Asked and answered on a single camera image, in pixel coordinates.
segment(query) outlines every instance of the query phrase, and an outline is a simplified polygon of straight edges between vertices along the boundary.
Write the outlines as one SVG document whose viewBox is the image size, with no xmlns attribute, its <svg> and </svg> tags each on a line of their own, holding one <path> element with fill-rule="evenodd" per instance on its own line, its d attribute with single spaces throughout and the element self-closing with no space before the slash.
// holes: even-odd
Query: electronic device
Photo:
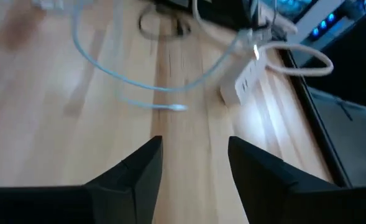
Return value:
<svg viewBox="0 0 366 224">
<path fill-rule="evenodd" d="M 155 136 L 87 184 L 0 188 L 0 223 L 150 224 L 161 176 Z"/>
<path fill-rule="evenodd" d="M 268 49 L 299 50 L 318 58 L 326 67 L 293 69 L 281 67 L 268 59 Z M 334 69 L 332 61 L 325 54 L 300 44 L 274 41 L 261 47 L 254 45 L 253 51 L 253 57 L 248 54 L 248 57 L 235 63 L 220 81 L 220 93 L 226 105 L 244 105 L 247 98 L 252 95 L 253 86 L 259 77 L 264 75 L 267 67 L 277 73 L 307 77 L 325 76 Z"/>
<path fill-rule="evenodd" d="M 366 223 L 366 188 L 342 189 L 238 137 L 228 155 L 250 224 Z"/>
<path fill-rule="evenodd" d="M 155 0 L 156 3 L 192 12 L 193 0 Z M 239 30 L 258 26 L 258 0 L 198 1 L 201 17 L 230 29 Z"/>
<path fill-rule="evenodd" d="M 310 33 L 305 33 L 306 35 L 300 43 L 323 51 L 340 35 L 356 26 L 363 17 L 366 17 L 366 0 L 345 0 L 335 10 L 330 11 L 328 15 L 318 21 Z M 304 67 L 312 59 L 310 55 L 301 52 L 292 52 L 292 56 L 298 67 Z"/>
<path fill-rule="evenodd" d="M 187 83 L 184 86 L 178 87 L 178 88 L 165 88 L 160 86 L 150 86 L 146 85 L 144 83 L 139 83 L 134 80 L 130 80 L 127 77 L 118 74 L 117 72 L 110 71 L 106 68 L 104 68 L 101 64 L 99 64 L 98 61 L 96 61 L 94 58 L 92 58 L 85 50 L 83 50 L 82 46 L 80 45 L 79 37 L 78 37 L 78 24 L 80 19 L 80 12 L 82 8 L 80 6 L 76 6 L 72 13 L 72 26 L 71 26 L 71 33 L 72 33 L 72 39 L 75 44 L 76 49 L 80 52 L 80 54 L 91 64 L 93 64 L 96 68 L 100 69 L 104 73 L 107 73 L 108 75 L 122 80 L 123 82 L 138 86 L 141 88 L 145 88 L 148 90 L 156 90 L 156 91 L 165 91 L 165 92 L 178 92 L 178 91 L 188 91 L 196 86 L 198 86 L 200 83 L 204 82 L 207 77 L 210 77 L 211 75 L 214 75 L 216 69 L 220 64 L 223 63 L 223 61 L 229 56 L 231 53 L 235 52 L 238 48 L 240 48 L 243 51 L 248 50 L 247 47 L 250 46 L 256 46 L 256 43 L 258 41 L 268 41 L 269 39 L 265 40 L 264 37 L 267 35 L 257 35 L 258 33 L 262 33 L 263 31 L 270 31 L 271 26 L 278 26 L 286 33 L 295 33 L 297 32 L 297 28 L 294 24 L 291 22 L 287 22 L 286 19 L 284 19 L 282 16 L 279 16 L 277 12 L 277 7 L 274 5 L 273 11 L 266 10 L 265 7 L 260 7 L 256 0 L 251 0 L 249 2 L 246 2 L 250 6 L 253 6 L 250 8 L 252 10 L 253 8 L 256 8 L 253 15 L 258 15 L 258 21 L 268 21 L 265 23 L 265 27 L 256 26 L 254 23 L 250 25 L 249 29 L 242 29 L 238 31 L 238 34 L 234 38 L 234 40 L 228 45 L 228 48 L 226 51 L 217 59 L 217 61 L 206 71 L 204 72 L 200 77 L 198 77 L 193 82 Z M 210 38 L 214 39 L 216 42 L 219 42 L 219 44 L 223 45 L 225 44 L 222 40 L 220 40 L 218 35 L 212 34 L 212 32 L 209 32 L 205 26 L 205 24 L 202 21 L 202 18 L 199 14 L 199 4 L 198 0 L 193 0 L 192 4 L 192 13 L 194 15 L 194 18 L 196 19 L 196 22 L 201 27 L 201 30 L 210 36 Z M 255 19 L 252 19 L 252 17 L 249 17 L 248 14 L 245 11 L 245 16 L 247 17 L 248 21 L 257 21 Z M 281 66 L 273 64 L 267 57 L 266 51 L 270 48 L 282 48 L 282 49 L 298 49 L 303 50 L 305 52 L 309 52 L 316 56 L 317 58 L 321 59 L 326 65 L 326 68 L 315 68 L 315 69 L 292 69 L 292 68 L 283 68 Z M 287 75 L 309 75 L 309 76 L 320 76 L 320 75 L 328 75 L 331 70 L 333 70 L 333 63 L 321 52 L 318 52 L 314 49 L 311 49 L 306 46 L 297 45 L 297 44 L 286 44 L 283 42 L 272 42 L 268 43 L 267 45 L 261 46 L 258 51 L 258 59 L 262 61 L 262 64 L 264 64 L 264 68 L 267 66 L 268 68 L 271 68 L 272 70 L 280 73 L 285 73 Z M 250 75 L 250 73 L 242 74 L 241 76 L 247 76 Z M 161 104 L 151 104 L 151 103 L 144 103 L 140 101 L 130 100 L 128 98 L 122 97 L 119 95 L 119 98 L 122 101 L 126 101 L 129 104 L 140 106 L 143 108 L 151 108 L 151 109 L 162 109 L 162 110 L 173 110 L 173 111 L 185 111 L 187 110 L 186 105 L 179 105 L 179 104 L 173 104 L 173 105 L 161 105 Z"/>
<path fill-rule="evenodd" d="M 344 1 L 342 0 L 295 0 L 294 2 L 307 3 L 302 7 L 302 10 L 292 22 L 295 23 L 298 28 L 296 34 L 288 34 L 287 41 L 289 43 L 302 43 L 313 31 L 314 28 L 321 26 L 321 23 L 327 18 L 330 13 L 334 12 Z"/>
</svg>

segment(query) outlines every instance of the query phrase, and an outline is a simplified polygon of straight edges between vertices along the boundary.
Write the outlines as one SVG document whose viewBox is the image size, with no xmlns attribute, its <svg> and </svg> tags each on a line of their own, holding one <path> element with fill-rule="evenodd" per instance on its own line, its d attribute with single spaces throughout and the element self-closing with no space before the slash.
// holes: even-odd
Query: black object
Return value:
<svg viewBox="0 0 366 224">
<path fill-rule="evenodd" d="M 183 0 L 155 0 L 156 3 L 164 4 L 173 9 L 192 13 L 192 0 L 184 0 L 187 4 L 178 4 Z M 262 29 L 264 26 L 258 26 L 258 0 L 198 0 L 198 11 L 201 18 L 212 21 L 221 26 L 239 30 L 253 28 Z"/>
<path fill-rule="evenodd" d="M 318 90 L 366 106 L 366 15 L 332 41 L 323 52 L 333 61 L 334 71 L 325 77 L 306 77 Z M 313 58 L 305 67 L 323 67 Z"/>
<path fill-rule="evenodd" d="M 149 224 L 161 175 L 156 136 L 82 186 L 0 188 L 0 223 Z"/>
<path fill-rule="evenodd" d="M 249 223 L 366 223 L 366 188 L 341 189 L 238 137 L 228 154 Z"/>
</svg>

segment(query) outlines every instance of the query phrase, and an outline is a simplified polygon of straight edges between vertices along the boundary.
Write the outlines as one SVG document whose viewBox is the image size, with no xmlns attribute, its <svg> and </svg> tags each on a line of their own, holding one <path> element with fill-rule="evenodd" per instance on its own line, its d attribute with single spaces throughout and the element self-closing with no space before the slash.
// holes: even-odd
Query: wooden desk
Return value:
<svg viewBox="0 0 366 224">
<path fill-rule="evenodd" d="M 224 106 L 217 87 L 234 58 L 189 92 L 154 93 L 123 85 L 76 51 L 68 17 L 45 15 L 27 1 L 12 7 L 0 2 L 0 186 L 83 184 L 154 135 L 164 139 L 155 223 L 247 223 L 227 157 L 232 135 L 329 179 L 283 75 L 267 72 L 249 102 L 235 108 Z M 147 3 L 120 3 L 115 11 L 123 18 L 114 24 L 107 1 L 83 13 L 80 39 L 94 58 L 131 79 L 181 86 L 222 54 L 193 21 L 193 33 L 185 40 L 146 40 L 136 22 Z M 154 32 L 168 29 L 167 21 L 156 17 L 147 25 Z M 213 29 L 226 40 L 232 37 Z M 281 63 L 276 52 L 270 56 Z M 145 110 L 118 100 L 117 91 L 190 109 Z"/>
</svg>

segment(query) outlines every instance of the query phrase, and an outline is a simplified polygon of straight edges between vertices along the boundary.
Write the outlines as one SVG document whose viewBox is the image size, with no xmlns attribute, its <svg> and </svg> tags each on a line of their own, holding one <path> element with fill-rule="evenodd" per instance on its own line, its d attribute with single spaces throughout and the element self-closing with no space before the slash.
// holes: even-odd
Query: white power strip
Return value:
<svg viewBox="0 0 366 224">
<path fill-rule="evenodd" d="M 259 77 L 265 73 L 267 60 L 261 55 L 244 57 L 235 63 L 220 83 L 221 96 L 228 105 L 244 105 Z"/>
</svg>

